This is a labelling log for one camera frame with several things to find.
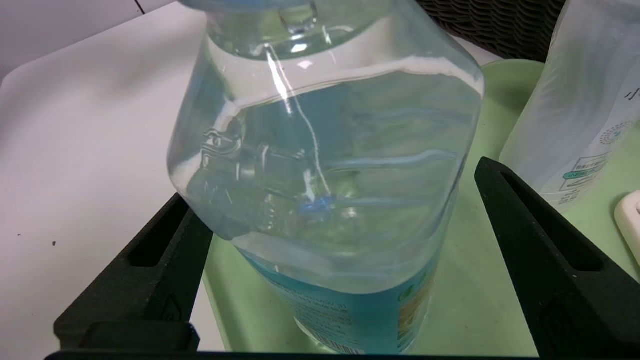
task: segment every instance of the water bottle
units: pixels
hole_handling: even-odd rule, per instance
[[[640,1],[565,3],[540,82],[500,154],[558,210],[593,187],[640,118],[639,34]]]
[[[207,14],[168,153],[177,191],[345,354],[406,352],[481,107],[414,0],[181,0]]]

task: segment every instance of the barcode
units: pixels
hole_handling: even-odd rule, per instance
[[[364,355],[364,351],[362,350],[346,347],[343,344],[338,344],[335,341],[325,338],[324,336],[316,334],[316,338],[318,339],[318,341],[320,341],[321,343],[325,344],[327,347],[330,347],[332,350],[335,350],[337,352],[342,352],[343,354],[349,354],[349,355]]]

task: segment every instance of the black plastic bracket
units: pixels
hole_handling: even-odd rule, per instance
[[[540,357],[640,357],[640,286],[508,167],[476,183]]]
[[[174,195],[56,320],[61,348],[195,351],[189,318],[211,238]]]

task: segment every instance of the light green tray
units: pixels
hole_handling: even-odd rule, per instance
[[[542,67],[527,60],[483,67],[483,110],[414,354],[537,355],[474,182],[474,170],[481,156],[498,158]],[[636,126],[598,184],[565,214],[636,279],[637,265],[612,214],[625,194],[640,188],[639,156],[640,126]],[[298,329],[292,311],[238,251],[216,236],[204,279],[227,351],[322,352]]]

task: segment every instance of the blue label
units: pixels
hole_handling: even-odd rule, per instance
[[[412,344],[424,319],[438,256],[409,281],[361,295],[307,284],[247,260],[327,347],[343,354],[400,354]]]

